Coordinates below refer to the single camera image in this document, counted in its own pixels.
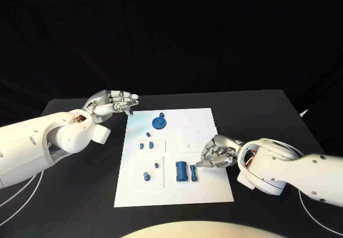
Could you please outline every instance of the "cable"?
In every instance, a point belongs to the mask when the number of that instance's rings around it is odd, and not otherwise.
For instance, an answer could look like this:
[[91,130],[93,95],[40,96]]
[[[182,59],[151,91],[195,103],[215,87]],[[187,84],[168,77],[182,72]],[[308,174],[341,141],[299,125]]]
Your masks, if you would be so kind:
[[8,218],[8,220],[0,224],[0,226],[14,218],[14,216],[19,213],[19,211],[24,209],[25,205],[28,204],[28,202],[29,202],[29,200],[31,200],[31,198],[32,198],[32,196],[34,196],[34,194],[35,194],[35,192],[37,192],[37,190],[38,190],[38,186],[40,186],[42,177],[44,177],[44,171],[42,171],[42,174],[41,174],[41,178],[40,178],[40,181],[38,181],[37,188],[35,188],[35,190],[34,190],[34,192],[32,192],[32,195],[31,195],[28,201],[25,202],[25,204],[22,205],[22,207],[19,208],[19,210],[16,211],[16,213],[15,213],[15,214]]
[[[303,152],[302,152],[298,148],[295,148],[292,145],[289,145],[289,144],[286,144],[285,142],[277,141],[277,140],[272,140],[272,141],[277,142],[279,144],[285,145],[285,146],[289,147],[290,149],[296,150],[296,151],[299,152],[299,154],[300,154],[302,156],[305,156]],[[326,228],[331,232],[334,232],[334,233],[336,233],[338,235],[343,236],[342,233],[339,233],[339,232],[336,232],[335,230],[332,230],[331,228],[328,228],[328,227],[315,219],[312,213],[309,212],[309,210],[308,210],[308,208],[306,208],[306,204],[305,204],[305,202],[303,202],[303,197],[302,197],[302,192],[300,192],[300,190],[299,190],[299,198],[300,198],[303,207],[305,207],[305,209],[306,209],[306,212],[308,212],[309,216],[312,217],[312,219],[316,221],[316,223],[318,223],[323,228]]]
[[16,192],[16,194],[0,204],[0,207],[4,207],[12,200],[14,198],[21,194],[21,192],[25,190],[25,188],[29,186],[31,182],[34,181],[34,179],[37,178],[38,175],[35,175],[31,179],[31,181],[28,182],[28,184],[24,186],[24,188]]

